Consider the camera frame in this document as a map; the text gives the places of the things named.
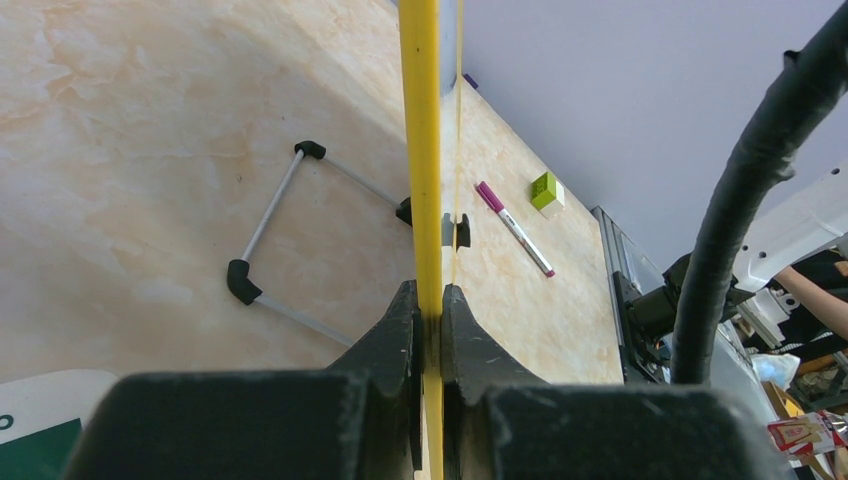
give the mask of pipe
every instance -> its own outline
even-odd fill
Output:
[[[784,69],[733,148],[692,251],[675,319],[672,383],[709,380],[733,260],[766,193],[793,175],[801,144],[848,89],[848,3]]]

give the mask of purple marker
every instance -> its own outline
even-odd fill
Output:
[[[536,248],[536,245],[530,241],[530,237],[528,237],[527,234],[524,233],[524,230],[518,226],[518,223],[515,222],[515,219],[512,218],[512,215],[510,215],[503,206],[503,203],[501,203],[500,199],[498,199],[498,196],[495,195],[495,192],[486,185],[486,182],[480,182],[479,185],[474,186],[474,189],[477,190],[477,193],[479,193],[481,197],[483,197],[483,201],[486,202],[486,205],[488,205],[489,208],[494,210],[498,216],[501,217],[501,220],[503,220],[507,228],[509,228],[509,231],[512,232],[518,240],[518,243],[524,247],[524,250],[527,250],[527,253],[530,254],[530,258],[532,258],[533,261],[536,262],[536,265],[542,269],[542,273],[544,273],[548,278],[553,277],[554,267],[545,260],[545,257],[542,256],[542,252]]]

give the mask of yellow stick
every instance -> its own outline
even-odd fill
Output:
[[[439,178],[439,1],[399,2],[418,307],[424,323],[424,411],[430,476],[444,478],[441,191]]]

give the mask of person's arm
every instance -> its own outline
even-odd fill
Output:
[[[774,279],[833,333],[848,339],[848,303],[822,290],[792,267],[784,268]]]

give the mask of plastic bag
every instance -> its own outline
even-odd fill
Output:
[[[751,363],[754,371],[761,382],[774,382],[778,387],[786,390],[789,383],[795,378],[795,372],[801,365],[801,359],[795,355],[785,353],[783,355],[755,354],[751,355]]]

